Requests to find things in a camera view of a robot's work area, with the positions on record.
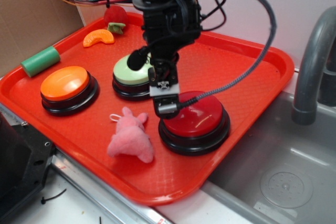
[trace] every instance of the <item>white wall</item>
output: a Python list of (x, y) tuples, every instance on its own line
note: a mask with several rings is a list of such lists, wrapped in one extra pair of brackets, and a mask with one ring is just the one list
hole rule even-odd
[[(277, 34), (272, 46), (289, 54), (296, 67), (300, 66), (310, 33), (322, 12), (336, 5), (336, 0), (268, 0), (277, 18)], [(202, 12), (214, 6), (212, 0), (201, 0)], [(264, 44), (269, 32), (269, 19), (264, 8), (255, 0), (227, 0), (228, 20), (216, 32)], [(206, 20), (204, 27), (221, 21), (216, 15)]]

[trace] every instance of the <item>light green button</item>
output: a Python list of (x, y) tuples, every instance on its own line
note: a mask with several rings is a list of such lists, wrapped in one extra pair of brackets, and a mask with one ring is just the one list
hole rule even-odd
[(152, 65), (148, 62), (139, 71), (133, 71), (127, 66), (127, 60), (130, 55), (121, 58), (113, 69), (116, 80), (125, 85), (137, 85), (148, 82), (148, 69)]

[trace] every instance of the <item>green cylinder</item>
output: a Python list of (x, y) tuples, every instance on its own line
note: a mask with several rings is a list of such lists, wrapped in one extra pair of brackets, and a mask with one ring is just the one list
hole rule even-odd
[(29, 77), (33, 77), (60, 60), (58, 51), (51, 46), (22, 61), (21, 66)]

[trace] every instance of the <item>red tray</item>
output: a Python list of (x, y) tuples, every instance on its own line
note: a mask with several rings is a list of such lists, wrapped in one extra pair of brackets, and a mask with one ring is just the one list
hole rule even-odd
[[(142, 16), (129, 13), (130, 25), (124, 35), (116, 35), (115, 44), (82, 46), (90, 31), (105, 28), (103, 19), (84, 27), (54, 47), (61, 61), (33, 78), (17, 67), (0, 81), (0, 102), (39, 129), (55, 145), (89, 169), (111, 187), (138, 203), (167, 204), (199, 189), (210, 173), (239, 141), (247, 129), (290, 80), (294, 65), (284, 52), (271, 48), (264, 61), (246, 79), (217, 94), (231, 119), (229, 138), (209, 154), (182, 156), (164, 147), (158, 133), (159, 118), (151, 100), (130, 102), (119, 99), (112, 89), (114, 64), (125, 55), (145, 45)], [(197, 42), (180, 50), (177, 64), (181, 92), (208, 91), (221, 87), (241, 75), (253, 64), (263, 45), (219, 35), (203, 33)], [(64, 117), (49, 115), (41, 106), (40, 85), (52, 72), (66, 66), (82, 66), (99, 85), (97, 100), (87, 109)], [(128, 106), (135, 115), (149, 114), (145, 131), (155, 151), (154, 161), (137, 157), (111, 158), (107, 147), (116, 123), (111, 113), (121, 114)]]

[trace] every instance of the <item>sink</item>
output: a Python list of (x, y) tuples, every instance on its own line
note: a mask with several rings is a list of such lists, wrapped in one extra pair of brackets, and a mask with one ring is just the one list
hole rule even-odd
[(319, 104), (301, 126), (292, 102), (282, 92), (209, 177), (217, 190), (202, 190), (230, 195), (261, 216), (255, 223), (336, 223), (336, 110)]

